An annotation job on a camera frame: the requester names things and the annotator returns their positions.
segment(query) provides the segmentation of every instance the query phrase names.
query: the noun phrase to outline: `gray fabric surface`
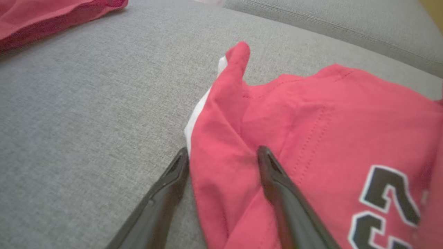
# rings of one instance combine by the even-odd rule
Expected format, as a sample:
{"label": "gray fabric surface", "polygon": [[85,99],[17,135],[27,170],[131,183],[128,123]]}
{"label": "gray fabric surface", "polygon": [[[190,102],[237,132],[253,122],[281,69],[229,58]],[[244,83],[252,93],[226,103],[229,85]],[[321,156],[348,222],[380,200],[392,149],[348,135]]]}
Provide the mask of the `gray fabric surface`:
{"label": "gray fabric surface", "polygon": [[[440,78],[330,37],[194,2],[130,1],[0,58],[0,248],[104,248],[185,145],[218,59],[242,39],[249,84],[339,63],[441,97]],[[167,248],[205,248],[189,184]]]}
{"label": "gray fabric surface", "polygon": [[443,35],[418,0],[224,0],[223,6],[349,42],[443,77]]}

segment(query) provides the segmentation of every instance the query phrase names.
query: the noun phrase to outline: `red jersey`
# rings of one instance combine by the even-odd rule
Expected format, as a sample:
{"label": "red jersey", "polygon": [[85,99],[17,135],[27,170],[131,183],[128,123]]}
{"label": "red jersey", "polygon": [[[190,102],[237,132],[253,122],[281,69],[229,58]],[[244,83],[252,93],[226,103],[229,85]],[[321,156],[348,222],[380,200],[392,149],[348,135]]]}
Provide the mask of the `red jersey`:
{"label": "red jersey", "polygon": [[280,248],[260,145],[343,249],[443,248],[440,104],[339,65],[248,86],[248,59],[246,43],[226,53],[185,130],[210,249]]}

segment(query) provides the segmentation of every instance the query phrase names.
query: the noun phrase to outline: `printed number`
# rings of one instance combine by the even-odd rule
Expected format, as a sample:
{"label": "printed number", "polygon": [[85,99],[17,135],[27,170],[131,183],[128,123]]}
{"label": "printed number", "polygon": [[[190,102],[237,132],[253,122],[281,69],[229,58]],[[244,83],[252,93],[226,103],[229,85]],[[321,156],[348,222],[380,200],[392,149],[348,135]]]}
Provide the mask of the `printed number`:
{"label": "printed number", "polygon": [[[392,191],[394,203],[403,222],[417,227],[420,222],[420,213],[417,205],[409,193],[408,177],[395,169],[373,165],[366,179],[360,202],[383,213],[389,211]],[[352,217],[352,226],[349,241],[354,249],[384,249],[374,243],[377,234],[385,235],[386,220],[371,211],[355,214]],[[411,249],[403,240],[389,236],[388,249]]]}

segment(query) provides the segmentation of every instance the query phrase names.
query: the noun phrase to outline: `yellow wall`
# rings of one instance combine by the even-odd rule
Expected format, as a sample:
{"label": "yellow wall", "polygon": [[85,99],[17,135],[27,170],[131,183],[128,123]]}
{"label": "yellow wall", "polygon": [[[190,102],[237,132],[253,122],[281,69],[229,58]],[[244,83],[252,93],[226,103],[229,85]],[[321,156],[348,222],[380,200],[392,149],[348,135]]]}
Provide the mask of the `yellow wall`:
{"label": "yellow wall", "polygon": [[443,0],[420,0],[443,34]]}

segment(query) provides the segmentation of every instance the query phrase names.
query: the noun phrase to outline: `red cloth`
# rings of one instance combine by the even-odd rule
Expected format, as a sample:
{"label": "red cloth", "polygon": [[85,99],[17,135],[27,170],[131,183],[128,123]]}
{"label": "red cloth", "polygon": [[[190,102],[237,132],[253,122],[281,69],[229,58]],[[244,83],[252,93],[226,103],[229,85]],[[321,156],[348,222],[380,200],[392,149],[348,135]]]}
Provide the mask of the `red cloth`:
{"label": "red cloth", "polygon": [[128,5],[128,0],[1,0],[0,53]]}
{"label": "red cloth", "polygon": [[[259,145],[273,151],[343,249],[443,248],[443,161],[434,164],[441,105],[339,65],[248,86],[242,80],[248,45],[239,43],[226,58],[190,136],[190,174],[210,249],[280,248],[273,207],[260,184]],[[384,180],[389,184],[377,184]],[[374,195],[382,208],[367,201],[375,193],[371,186],[383,186]],[[362,218],[379,229],[365,232],[371,223]]]}

